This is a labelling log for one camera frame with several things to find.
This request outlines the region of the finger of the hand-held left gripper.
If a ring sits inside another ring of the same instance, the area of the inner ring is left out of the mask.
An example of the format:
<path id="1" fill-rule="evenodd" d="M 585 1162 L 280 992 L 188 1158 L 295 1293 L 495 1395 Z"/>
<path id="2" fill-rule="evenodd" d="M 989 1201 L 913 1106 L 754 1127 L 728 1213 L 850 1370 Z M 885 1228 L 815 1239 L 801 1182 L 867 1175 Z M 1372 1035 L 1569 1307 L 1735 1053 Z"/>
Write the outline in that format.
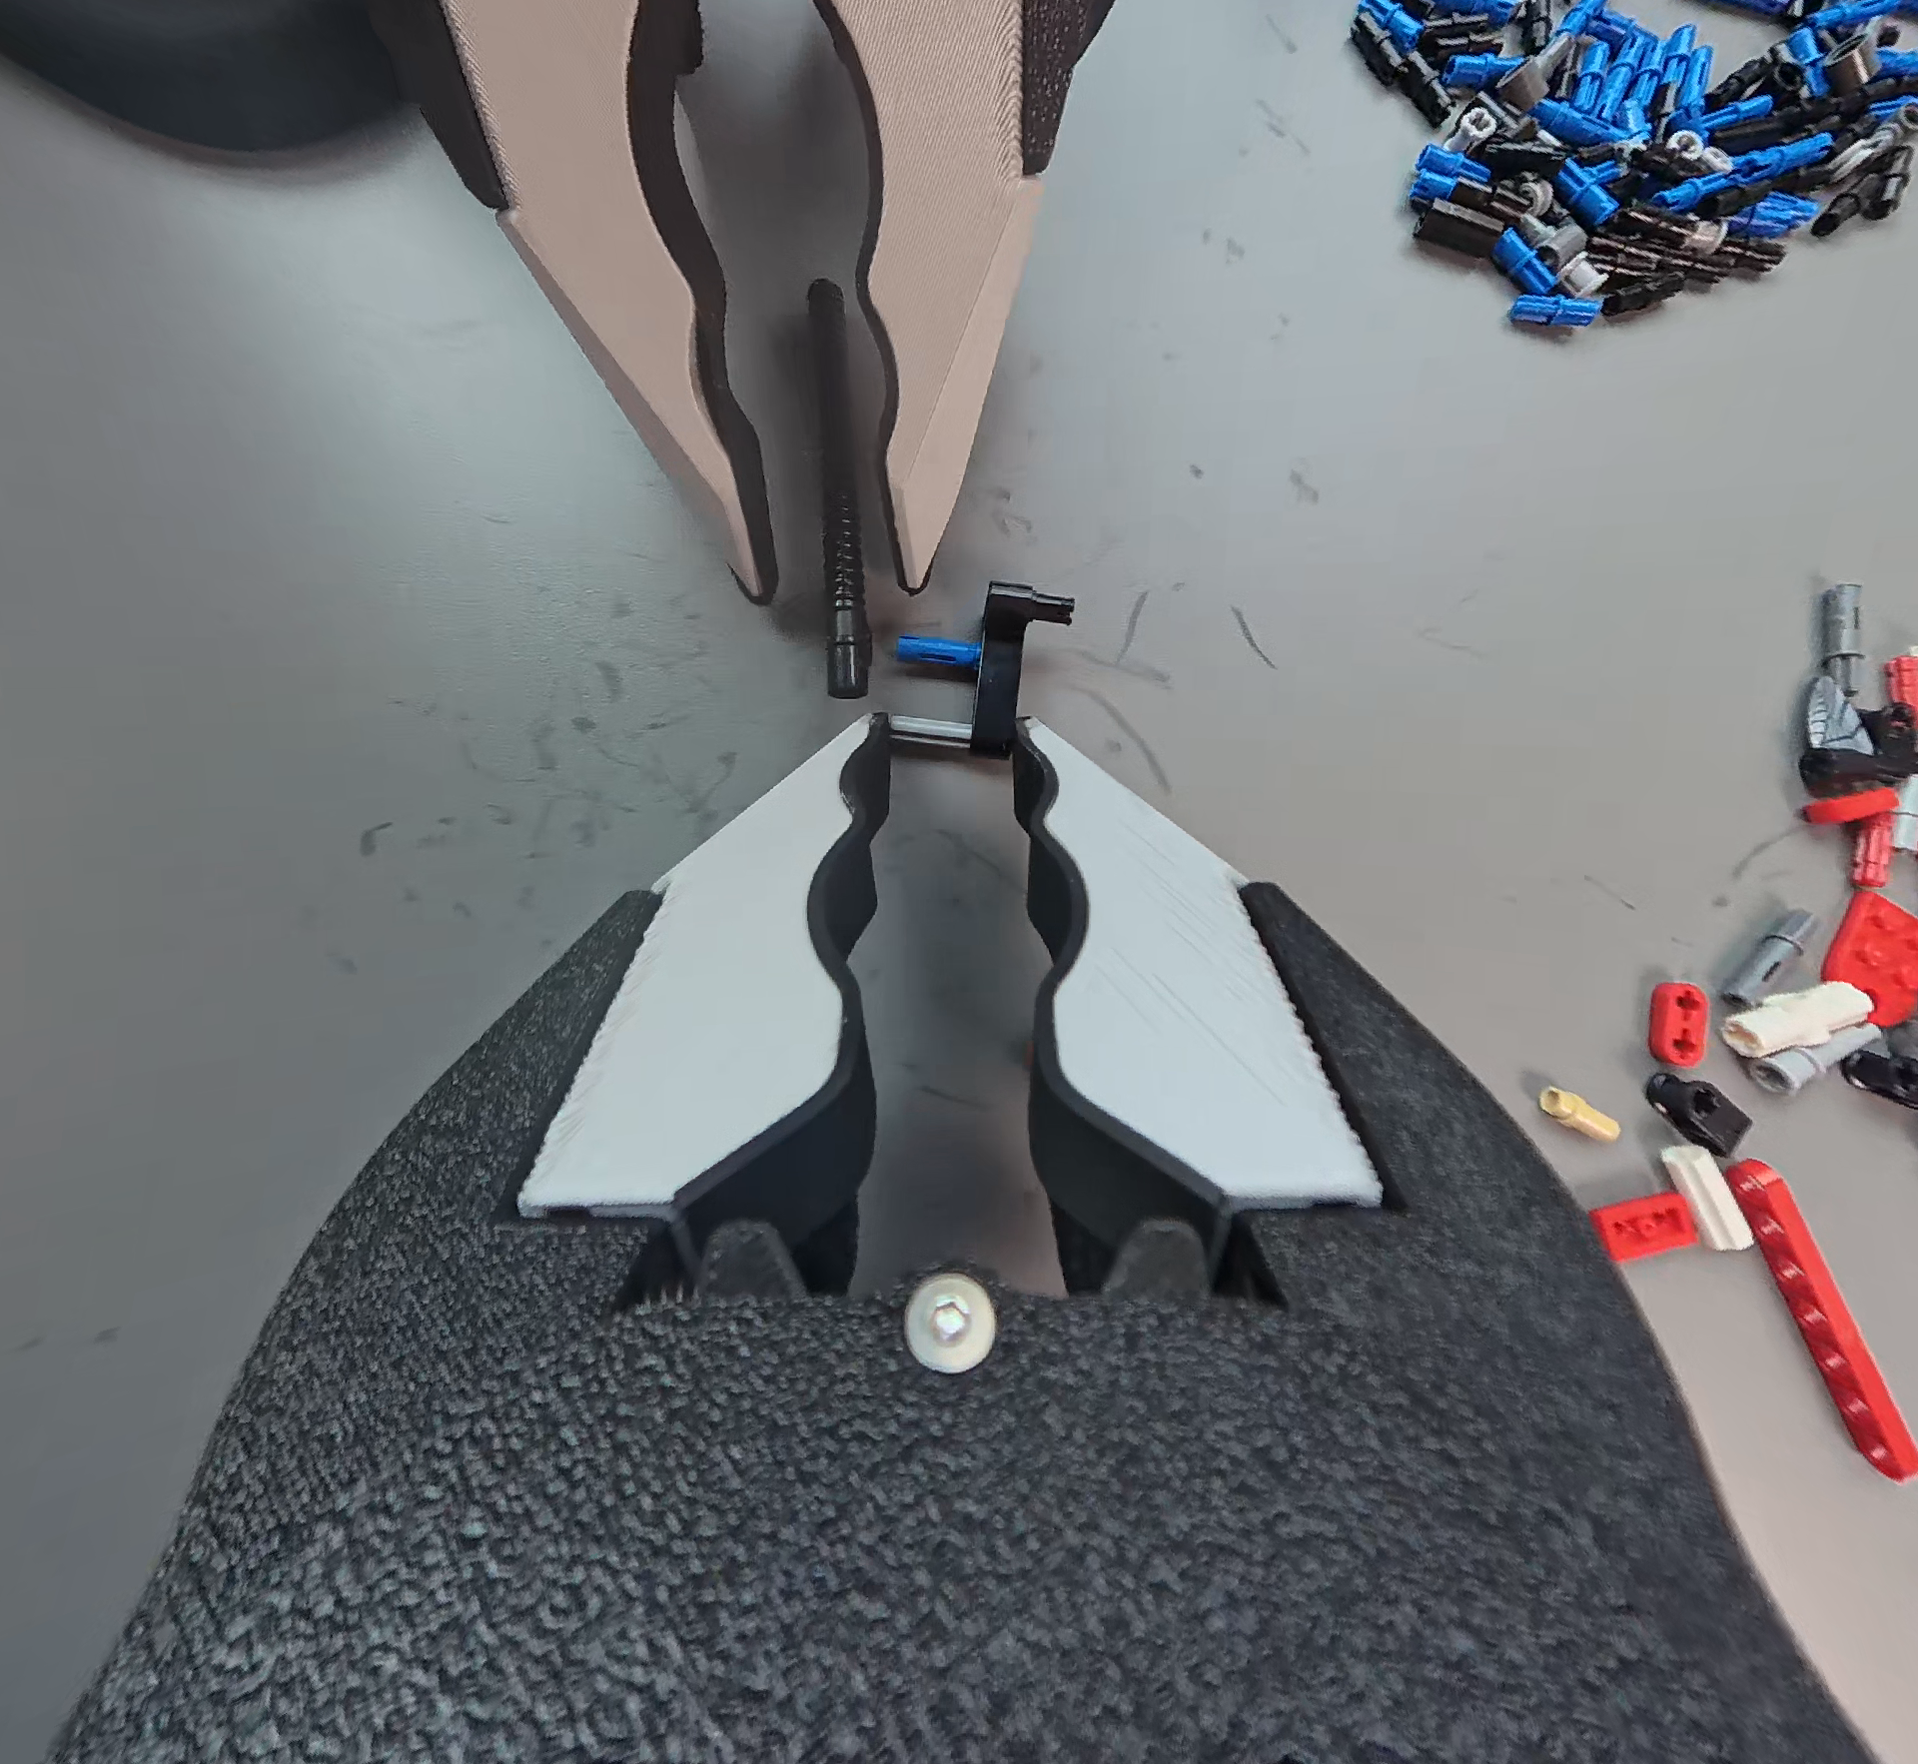
<path id="1" fill-rule="evenodd" d="M 725 276 L 685 181 L 678 83 L 697 0 L 437 0 L 499 224 L 660 470 L 707 509 L 748 602 L 780 583 Z"/>
<path id="2" fill-rule="evenodd" d="M 881 436 L 900 584 L 930 579 L 1033 244 L 1023 0 L 827 0 L 878 123 L 861 295 L 889 357 Z"/>

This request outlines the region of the black ribbed flexible rod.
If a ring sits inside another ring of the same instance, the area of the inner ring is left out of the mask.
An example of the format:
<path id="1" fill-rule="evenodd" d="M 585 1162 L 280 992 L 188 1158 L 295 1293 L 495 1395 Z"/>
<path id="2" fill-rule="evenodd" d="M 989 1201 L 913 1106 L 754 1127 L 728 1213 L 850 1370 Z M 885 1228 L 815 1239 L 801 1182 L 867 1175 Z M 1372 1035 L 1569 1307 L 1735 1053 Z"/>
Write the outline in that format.
<path id="1" fill-rule="evenodd" d="M 814 281 L 807 289 L 807 331 L 814 355 L 820 452 L 820 541 L 827 600 L 827 693 L 862 701 L 871 675 L 861 496 L 852 430 L 852 368 L 846 306 L 839 287 Z"/>

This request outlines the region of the black angled connector piece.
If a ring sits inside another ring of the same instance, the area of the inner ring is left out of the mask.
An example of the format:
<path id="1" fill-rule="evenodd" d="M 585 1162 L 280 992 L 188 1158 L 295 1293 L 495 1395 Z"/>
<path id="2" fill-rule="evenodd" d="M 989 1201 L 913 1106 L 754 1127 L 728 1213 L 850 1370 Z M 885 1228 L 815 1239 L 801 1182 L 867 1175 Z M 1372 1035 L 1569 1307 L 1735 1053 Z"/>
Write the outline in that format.
<path id="1" fill-rule="evenodd" d="M 1077 602 L 1024 583 L 993 581 L 983 607 L 972 740 L 976 755 L 1009 760 L 1021 721 L 1027 634 L 1034 624 L 1069 627 Z"/>

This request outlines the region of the red long holed beam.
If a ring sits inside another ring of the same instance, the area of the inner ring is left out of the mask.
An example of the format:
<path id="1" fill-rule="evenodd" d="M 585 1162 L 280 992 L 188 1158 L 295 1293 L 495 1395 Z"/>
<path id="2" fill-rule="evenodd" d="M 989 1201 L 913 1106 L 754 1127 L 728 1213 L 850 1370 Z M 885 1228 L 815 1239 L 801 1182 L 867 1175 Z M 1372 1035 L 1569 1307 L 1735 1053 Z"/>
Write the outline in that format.
<path id="1" fill-rule="evenodd" d="M 1846 1439 L 1878 1475 L 1912 1483 L 1913 1435 L 1785 1177 L 1750 1158 L 1725 1177 Z"/>

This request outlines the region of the grey tube connector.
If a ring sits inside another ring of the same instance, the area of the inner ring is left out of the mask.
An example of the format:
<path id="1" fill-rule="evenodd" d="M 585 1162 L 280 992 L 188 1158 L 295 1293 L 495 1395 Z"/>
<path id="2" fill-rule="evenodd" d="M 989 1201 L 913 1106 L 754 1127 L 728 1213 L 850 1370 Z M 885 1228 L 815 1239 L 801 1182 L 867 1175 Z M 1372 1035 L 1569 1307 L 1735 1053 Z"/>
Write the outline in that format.
<path id="1" fill-rule="evenodd" d="M 1804 908 L 1779 914 L 1721 977 L 1717 998 L 1731 1009 L 1750 1009 L 1774 994 L 1787 972 L 1804 964 L 1818 924 L 1819 918 Z"/>

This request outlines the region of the white cylinder piece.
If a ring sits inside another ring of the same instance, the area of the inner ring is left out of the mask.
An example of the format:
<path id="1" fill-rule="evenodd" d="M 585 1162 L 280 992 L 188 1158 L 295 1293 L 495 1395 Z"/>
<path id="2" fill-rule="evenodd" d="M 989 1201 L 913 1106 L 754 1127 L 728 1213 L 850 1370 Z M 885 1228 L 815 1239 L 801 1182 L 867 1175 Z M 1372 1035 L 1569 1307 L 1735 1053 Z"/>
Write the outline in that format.
<path id="1" fill-rule="evenodd" d="M 1725 1045 L 1746 1060 L 1810 1050 L 1873 1018 L 1872 992 L 1849 982 L 1818 982 L 1771 994 L 1721 1025 Z"/>

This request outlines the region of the pile of mixed small bricks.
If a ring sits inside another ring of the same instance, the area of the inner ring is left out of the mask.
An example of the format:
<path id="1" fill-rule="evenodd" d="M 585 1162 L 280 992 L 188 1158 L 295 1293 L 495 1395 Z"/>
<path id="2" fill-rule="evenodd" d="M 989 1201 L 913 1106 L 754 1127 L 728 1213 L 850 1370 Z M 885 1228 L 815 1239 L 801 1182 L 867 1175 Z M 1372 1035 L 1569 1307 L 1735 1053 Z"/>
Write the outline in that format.
<path id="1" fill-rule="evenodd" d="M 1913 675 L 1912 653 L 1891 659 L 1883 666 L 1883 703 L 1861 709 L 1851 693 L 1822 673 L 1807 694 L 1807 746 L 1798 778 L 1804 789 L 1802 818 L 1849 836 L 1851 895 L 1858 888 L 1881 889 L 1916 915 Z M 1846 1084 L 1913 1111 L 1913 1025 L 1916 1009 L 1904 1027 L 1883 1031 L 1881 1050 L 1846 1058 L 1840 1064 Z"/>

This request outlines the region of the white small brick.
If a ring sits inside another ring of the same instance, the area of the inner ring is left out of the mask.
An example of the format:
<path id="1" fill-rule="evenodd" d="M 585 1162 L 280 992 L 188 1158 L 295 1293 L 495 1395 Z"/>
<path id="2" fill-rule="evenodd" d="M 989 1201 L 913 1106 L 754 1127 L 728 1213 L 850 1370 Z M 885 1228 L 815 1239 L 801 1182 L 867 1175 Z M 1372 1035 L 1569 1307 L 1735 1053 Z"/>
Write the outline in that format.
<path id="1" fill-rule="evenodd" d="M 1696 1239 L 1710 1252 L 1757 1247 L 1757 1235 L 1713 1154 L 1691 1143 L 1665 1146 L 1661 1165 L 1671 1188 L 1685 1201 Z"/>

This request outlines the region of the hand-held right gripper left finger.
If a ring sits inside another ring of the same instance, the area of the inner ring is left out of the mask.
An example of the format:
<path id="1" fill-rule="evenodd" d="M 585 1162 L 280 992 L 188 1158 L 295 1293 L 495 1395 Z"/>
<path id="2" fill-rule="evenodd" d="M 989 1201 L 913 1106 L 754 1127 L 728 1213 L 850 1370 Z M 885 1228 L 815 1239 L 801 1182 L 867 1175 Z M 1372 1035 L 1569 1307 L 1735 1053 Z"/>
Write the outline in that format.
<path id="1" fill-rule="evenodd" d="M 889 786 L 867 716 L 659 879 L 522 1217 L 827 1224 L 856 1198 L 878 1103 L 850 959 Z"/>

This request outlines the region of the red triangular plate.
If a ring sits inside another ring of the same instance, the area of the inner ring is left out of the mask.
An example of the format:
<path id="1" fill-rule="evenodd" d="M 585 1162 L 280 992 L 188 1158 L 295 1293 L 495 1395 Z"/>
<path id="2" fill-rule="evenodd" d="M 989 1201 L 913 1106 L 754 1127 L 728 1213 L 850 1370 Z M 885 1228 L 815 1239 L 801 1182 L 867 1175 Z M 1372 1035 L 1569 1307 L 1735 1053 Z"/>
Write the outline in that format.
<path id="1" fill-rule="evenodd" d="M 1881 889 L 1858 888 L 1823 955 L 1823 982 L 1852 984 L 1872 1002 L 1881 1031 L 1904 1027 L 1916 1009 L 1916 915 Z"/>

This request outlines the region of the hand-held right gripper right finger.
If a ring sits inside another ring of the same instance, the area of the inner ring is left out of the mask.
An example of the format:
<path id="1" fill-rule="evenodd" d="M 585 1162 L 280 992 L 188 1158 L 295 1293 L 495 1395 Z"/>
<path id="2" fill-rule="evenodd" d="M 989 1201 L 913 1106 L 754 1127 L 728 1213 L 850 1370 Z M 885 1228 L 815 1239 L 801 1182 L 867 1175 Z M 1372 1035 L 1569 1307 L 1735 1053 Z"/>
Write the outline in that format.
<path id="1" fill-rule="evenodd" d="M 1383 1182 L 1249 881 L 1042 721 L 1018 723 L 1038 986 L 1031 1148 L 1069 1217 L 1377 1207 Z"/>

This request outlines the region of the red small plate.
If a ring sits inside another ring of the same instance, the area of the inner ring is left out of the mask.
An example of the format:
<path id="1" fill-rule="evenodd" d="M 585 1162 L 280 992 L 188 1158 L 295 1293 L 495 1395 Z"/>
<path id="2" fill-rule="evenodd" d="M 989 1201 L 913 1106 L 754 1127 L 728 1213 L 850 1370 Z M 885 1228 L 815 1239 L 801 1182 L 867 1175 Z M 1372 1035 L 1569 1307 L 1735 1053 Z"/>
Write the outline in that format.
<path id="1" fill-rule="evenodd" d="M 1677 1190 L 1599 1206 L 1587 1220 L 1604 1255 L 1620 1267 L 1700 1247 L 1691 1204 Z"/>

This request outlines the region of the black small holed connector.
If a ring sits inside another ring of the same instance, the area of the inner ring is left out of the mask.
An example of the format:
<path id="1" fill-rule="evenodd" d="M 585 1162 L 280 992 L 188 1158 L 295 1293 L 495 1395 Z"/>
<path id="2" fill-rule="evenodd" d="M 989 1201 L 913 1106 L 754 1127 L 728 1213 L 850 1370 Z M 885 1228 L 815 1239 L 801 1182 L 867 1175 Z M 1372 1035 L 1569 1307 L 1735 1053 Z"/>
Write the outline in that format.
<path id="1" fill-rule="evenodd" d="M 1706 1148 L 1719 1162 L 1733 1162 L 1753 1122 L 1711 1082 L 1689 1082 L 1657 1073 L 1642 1084 L 1650 1111 L 1685 1143 Z"/>

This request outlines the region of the pile of blue black pins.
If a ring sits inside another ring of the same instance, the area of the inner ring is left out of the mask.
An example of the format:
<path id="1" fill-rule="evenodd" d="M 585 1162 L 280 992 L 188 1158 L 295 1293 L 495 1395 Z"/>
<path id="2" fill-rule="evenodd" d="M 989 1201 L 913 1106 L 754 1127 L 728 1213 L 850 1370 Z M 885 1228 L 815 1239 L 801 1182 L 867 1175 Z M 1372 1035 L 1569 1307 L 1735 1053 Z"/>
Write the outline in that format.
<path id="1" fill-rule="evenodd" d="M 1916 0 L 1356 0 L 1411 241 L 1569 340 L 1913 203 Z"/>

